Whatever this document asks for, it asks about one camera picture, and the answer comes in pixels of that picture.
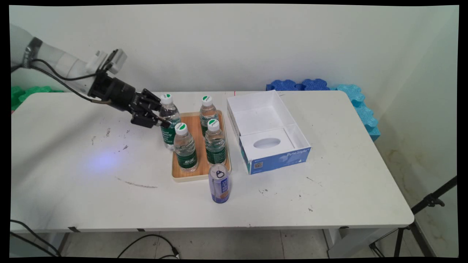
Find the plastic bottle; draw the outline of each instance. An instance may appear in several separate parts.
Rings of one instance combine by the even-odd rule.
[[[218,119],[218,112],[213,105],[213,98],[211,96],[203,96],[202,107],[200,108],[200,124],[202,125],[202,135],[205,136],[207,122],[211,119]]]
[[[174,127],[177,123],[180,123],[180,114],[179,110],[173,103],[171,94],[164,94],[161,96],[159,117],[171,122],[171,126],[169,128],[166,129],[161,127],[161,131],[164,146],[167,149],[174,151],[174,136],[176,135]]]
[[[208,164],[226,163],[226,139],[224,132],[219,128],[219,121],[208,121],[208,130],[205,134],[205,148]]]
[[[185,123],[181,122],[175,126],[174,148],[180,169],[185,173],[195,171],[198,167],[195,141]]]

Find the white bottle cap with green logo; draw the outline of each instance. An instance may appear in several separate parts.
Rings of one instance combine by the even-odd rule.
[[[219,121],[217,119],[211,119],[208,121],[208,130],[211,132],[216,132],[219,130]]]
[[[171,104],[172,103],[172,95],[171,94],[163,94],[161,96],[161,104]]]
[[[211,105],[213,105],[213,99],[211,98],[211,96],[208,96],[208,95],[203,96],[202,104],[205,107],[211,106]]]
[[[177,123],[176,126],[175,126],[175,133],[178,134],[178,135],[185,135],[189,132],[189,130],[187,129],[187,124],[181,122],[181,123]]]

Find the table leg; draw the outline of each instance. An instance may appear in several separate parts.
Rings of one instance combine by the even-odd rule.
[[[60,232],[60,233],[49,233],[47,234],[47,238],[45,238],[45,240],[53,245],[60,253],[62,253],[62,251],[60,251],[60,245],[63,241],[63,238],[65,237],[65,232]],[[49,252],[55,254],[55,251],[48,247],[47,249]]]
[[[341,237],[338,229],[324,229],[329,246],[329,258],[350,257],[370,243],[392,231],[394,228],[355,228],[348,229],[348,234]]]

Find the light blue foam block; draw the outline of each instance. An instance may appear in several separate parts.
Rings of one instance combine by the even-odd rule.
[[[377,127],[377,123],[379,121],[374,118],[374,112],[369,109],[366,104],[363,102],[359,107],[354,107],[356,109],[356,112],[359,115],[359,118],[361,118],[362,124],[364,124],[364,127],[368,132],[372,131]]]
[[[377,127],[375,127],[372,131],[369,132],[369,135],[371,136],[372,141],[375,141],[380,136],[380,131]]]
[[[361,93],[361,88],[356,85],[339,85],[336,90],[344,91],[354,107],[359,107],[366,96]]]

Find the open box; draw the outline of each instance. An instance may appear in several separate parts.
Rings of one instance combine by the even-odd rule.
[[[227,109],[249,174],[307,160],[310,144],[275,90],[229,97]]]

